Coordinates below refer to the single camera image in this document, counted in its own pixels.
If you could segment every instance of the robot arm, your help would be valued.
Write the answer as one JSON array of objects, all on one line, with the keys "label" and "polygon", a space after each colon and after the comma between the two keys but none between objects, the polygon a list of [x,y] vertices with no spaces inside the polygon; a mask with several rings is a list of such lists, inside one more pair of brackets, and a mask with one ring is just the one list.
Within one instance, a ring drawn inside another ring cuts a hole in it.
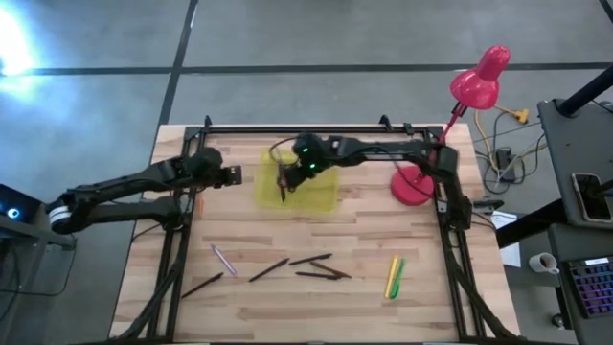
[{"label": "robot arm", "polygon": [[221,188],[241,183],[240,166],[221,168],[221,154],[204,148],[191,157],[173,157],[141,172],[69,189],[46,206],[53,231],[71,234],[94,223],[154,219],[165,227],[181,225],[182,211],[173,196],[152,202],[101,205],[146,191],[165,192],[190,187]]},{"label": "robot arm", "polygon": [[[275,156],[273,149],[270,151],[272,157]],[[296,162],[288,166],[278,162],[278,185],[282,199],[285,190],[293,192],[308,178],[333,166],[352,167],[369,160],[409,161],[418,165],[422,173],[443,184],[447,199],[444,204],[445,220],[450,228],[470,228],[472,206],[462,194],[458,179],[458,152],[444,144],[421,140],[365,143],[340,135],[324,140],[312,133],[302,133],[296,138],[292,150],[298,156]]]}]

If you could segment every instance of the concrete floor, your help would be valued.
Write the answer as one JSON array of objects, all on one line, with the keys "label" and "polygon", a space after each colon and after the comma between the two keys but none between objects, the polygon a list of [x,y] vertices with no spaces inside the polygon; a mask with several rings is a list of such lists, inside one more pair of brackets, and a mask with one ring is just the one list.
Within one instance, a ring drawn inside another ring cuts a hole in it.
[{"label": "concrete floor", "polygon": [[[170,67],[188,5],[188,0],[5,0],[0,14],[8,13],[21,28],[36,68]],[[475,63],[492,44],[508,45],[514,63],[608,61],[612,30],[597,0],[200,0],[184,65]],[[598,73],[505,72],[499,104],[527,107],[535,122],[537,102],[566,97]],[[209,114],[218,124],[372,123],[388,114],[395,122],[443,123],[454,104],[448,93],[454,76],[185,75],[169,122],[200,124]],[[10,148],[3,151],[0,183],[49,201],[68,187],[142,169],[168,84],[168,75],[0,78],[0,145]],[[602,98],[613,100],[613,93]],[[496,115],[482,116],[489,134]],[[472,115],[463,121],[477,139]],[[499,131],[516,127],[505,117]],[[498,145],[521,151],[540,134],[540,127],[532,126],[500,137]],[[485,150],[483,143],[476,148]],[[527,159],[529,170],[533,164],[534,157]],[[559,197],[552,176],[543,151],[538,172],[499,196],[504,210],[529,213]],[[123,223],[79,233],[67,290],[56,298],[29,299],[11,341],[105,339],[131,232],[132,224]],[[39,289],[63,279],[66,255],[46,260]],[[510,284],[522,334],[573,341],[571,333],[549,326],[548,315],[557,308],[550,288]]]}]

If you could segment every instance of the wooden table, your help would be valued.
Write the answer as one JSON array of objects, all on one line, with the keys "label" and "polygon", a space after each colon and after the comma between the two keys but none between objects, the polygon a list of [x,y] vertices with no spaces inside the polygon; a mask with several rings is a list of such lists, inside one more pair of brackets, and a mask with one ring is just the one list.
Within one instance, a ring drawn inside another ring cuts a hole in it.
[{"label": "wooden table", "polygon": [[[162,126],[152,162],[177,155],[184,126]],[[406,140],[401,134],[353,135],[364,141]],[[218,272],[224,276],[181,300],[175,341],[450,341],[457,339],[432,201],[407,207],[390,193],[394,165],[367,162],[340,170],[340,194],[332,215],[300,215],[259,209],[254,175],[261,150],[284,135],[208,135],[224,165],[242,165],[243,184],[207,189],[194,217],[183,291]],[[467,125],[447,137],[460,152],[459,176],[471,199],[483,196]],[[136,232],[153,223],[139,221]],[[155,284],[163,232],[131,245],[111,335],[120,334],[141,311]],[[477,288],[504,325],[518,334],[496,237],[486,226],[467,231]],[[210,249],[217,245],[238,270],[232,277]],[[255,283],[248,279],[275,262],[333,253],[324,264],[348,272],[338,281],[299,277],[309,264],[284,266]],[[383,297],[394,254],[404,257],[396,300]],[[469,316],[467,298],[463,298]],[[166,316],[161,316],[164,330]]]}]

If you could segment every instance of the colorful keyboard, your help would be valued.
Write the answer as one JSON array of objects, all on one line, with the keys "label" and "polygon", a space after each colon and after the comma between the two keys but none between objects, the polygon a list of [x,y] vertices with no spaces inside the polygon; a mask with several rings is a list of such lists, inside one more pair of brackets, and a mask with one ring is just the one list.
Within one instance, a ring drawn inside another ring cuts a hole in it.
[{"label": "colorful keyboard", "polygon": [[583,317],[613,315],[613,257],[566,262]]}]

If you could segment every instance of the white mug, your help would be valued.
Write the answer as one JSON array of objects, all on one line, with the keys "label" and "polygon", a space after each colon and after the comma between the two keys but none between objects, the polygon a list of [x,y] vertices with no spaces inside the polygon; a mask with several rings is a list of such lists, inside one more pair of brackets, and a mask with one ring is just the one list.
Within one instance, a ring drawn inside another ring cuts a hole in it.
[{"label": "white mug", "polygon": [[559,268],[557,268],[557,260],[553,255],[549,253],[540,253],[534,255],[528,260],[528,265],[530,265],[530,268],[536,273],[559,273]]}]

